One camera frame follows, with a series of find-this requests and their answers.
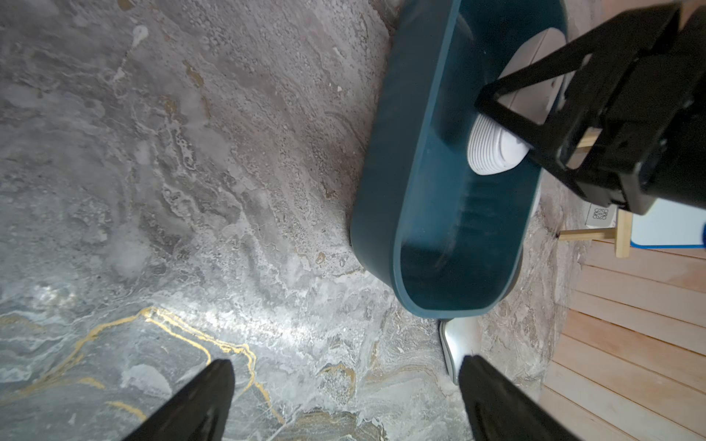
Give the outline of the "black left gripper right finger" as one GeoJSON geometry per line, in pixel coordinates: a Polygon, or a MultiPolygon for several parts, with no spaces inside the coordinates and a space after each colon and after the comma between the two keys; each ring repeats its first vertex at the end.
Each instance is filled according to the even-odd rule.
{"type": "Polygon", "coordinates": [[[464,358],[459,386],[475,440],[578,440],[481,356],[464,358]]]}

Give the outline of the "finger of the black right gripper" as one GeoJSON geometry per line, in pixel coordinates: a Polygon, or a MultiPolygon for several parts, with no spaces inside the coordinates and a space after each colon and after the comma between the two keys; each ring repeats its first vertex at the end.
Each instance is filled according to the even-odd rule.
{"type": "Polygon", "coordinates": [[[586,200],[586,193],[577,182],[575,169],[568,166],[568,161],[563,158],[563,155],[559,151],[548,153],[533,149],[529,152],[529,157],[533,162],[581,198],[581,200],[586,200]]]}
{"type": "Polygon", "coordinates": [[[611,101],[639,60],[673,42],[680,16],[679,4],[623,11],[538,62],[484,86],[476,109],[494,118],[501,110],[500,97],[569,73],[574,75],[566,89],[571,99],[586,99],[590,106],[611,101]]]}

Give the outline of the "teal plastic storage box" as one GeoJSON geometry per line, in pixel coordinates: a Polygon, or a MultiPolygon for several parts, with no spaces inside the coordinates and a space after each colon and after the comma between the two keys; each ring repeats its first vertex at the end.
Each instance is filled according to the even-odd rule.
{"type": "Polygon", "coordinates": [[[350,220],[360,264],[406,310],[479,316],[509,292],[540,184],[531,160],[478,176],[466,151],[479,91],[522,43],[564,31],[560,1],[407,1],[350,220]]]}

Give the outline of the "white ribbed Lecoo mouse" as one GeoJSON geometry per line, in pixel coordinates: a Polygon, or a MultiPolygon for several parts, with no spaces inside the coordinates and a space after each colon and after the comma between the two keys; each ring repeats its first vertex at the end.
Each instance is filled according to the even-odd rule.
{"type": "Polygon", "coordinates": [[[530,147],[489,117],[479,114],[467,145],[467,161],[479,176],[507,172],[519,165],[530,147]]]}

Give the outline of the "silver slim mouse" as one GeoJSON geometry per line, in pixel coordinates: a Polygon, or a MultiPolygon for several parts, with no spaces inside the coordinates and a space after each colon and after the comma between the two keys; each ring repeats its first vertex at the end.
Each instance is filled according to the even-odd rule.
{"type": "Polygon", "coordinates": [[[439,322],[439,338],[447,371],[459,384],[461,364],[466,356],[481,353],[482,327],[478,317],[461,317],[439,322]]]}

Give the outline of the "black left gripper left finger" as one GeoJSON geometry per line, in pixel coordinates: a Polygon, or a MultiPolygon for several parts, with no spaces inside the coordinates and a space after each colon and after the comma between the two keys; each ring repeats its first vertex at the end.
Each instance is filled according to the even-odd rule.
{"type": "Polygon", "coordinates": [[[234,391],[232,362],[215,359],[125,441],[221,440],[234,391]]]}

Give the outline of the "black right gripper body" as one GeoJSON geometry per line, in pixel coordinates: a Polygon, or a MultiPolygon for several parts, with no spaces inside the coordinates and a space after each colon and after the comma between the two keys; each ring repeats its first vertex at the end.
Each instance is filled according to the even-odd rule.
{"type": "Polygon", "coordinates": [[[577,196],[644,214],[663,198],[705,204],[705,10],[674,4],[619,14],[569,43],[572,75],[557,178],[577,196]]]}

